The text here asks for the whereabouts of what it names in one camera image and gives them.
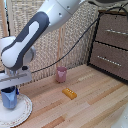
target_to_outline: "black cable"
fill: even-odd
[[[65,56],[67,56],[67,55],[72,51],[72,49],[79,43],[79,41],[80,41],[81,38],[84,36],[84,34],[94,25],[94,23],[95,23],[96,21],[98,21],[98,20],[100,19],[101,16],[103,16],[105,13],[107,13],[107,12],[113,10],[113,9],[118,9],[118,8],[121,9],[121,10],[123,10],[123,11],[126,13],[126,15],[127,15],[127,20],[128,20],[128,12],[127,12],[126,9],[124,9],[123,7],[113,7],[113,8],[108,9],[107,11],[101,13],[101,15],[100,15],[96,20],[94,20],[94,22],[84,31],[84,33],[82,34],[82,36],[81,36],[81,37],[78,39],[78,41],[73,45],[73,47],[69,50],[68,53],[66,53],[62,58],[60,58],[58,61],[54,62],[53,64],[51,64],[51,65],[49,65],[49,66],[47,66],[47,67],[45,67],[45,68],[39,69],[39,70],[37,70],[37,71],[33,71],[32,73],[36,73],[36,72],[39,72],[39,71],[44,70],[44,69],[46,69],[46,68],[49,68],[49,67],[53,66],[54,64],[58,63],[60,60],[62,60]]]
[[[124,5],[121,5],[121,7],[124,8],[126,5],[128,5],[128,2],[127,2],[126,4],[124,4]]]

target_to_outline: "yellow object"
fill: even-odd
[[[74,98],[77,97],[77,94],[75,92],[73,92],[72,90],[70,90],[69,88],[66,88],[64,90],[62,90],[62,92],[68,96],[71,100],[73,100]]]

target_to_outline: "drawer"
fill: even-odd
[[[98,25],[96,41],[128,49],[128,22],[126,16],[105,14]]]
[[[94,42],[90,63],[128,80],[128,52]]]

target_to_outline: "white plate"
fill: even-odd
[[[17,105],[14,109],[7,109],[3,106],[0,95],[0,127],[14,127],[25,121],[32,111],[31,100],[23,95],[17,96]]]

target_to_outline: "wooden tabletop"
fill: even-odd
[[[62,93],[77,93],[70,100]],[[89,66],[68,70],[67,80],[51,76],[21,87],[33,103],[30,117],[18,128],[110,128],[128,102],[128,86]]]

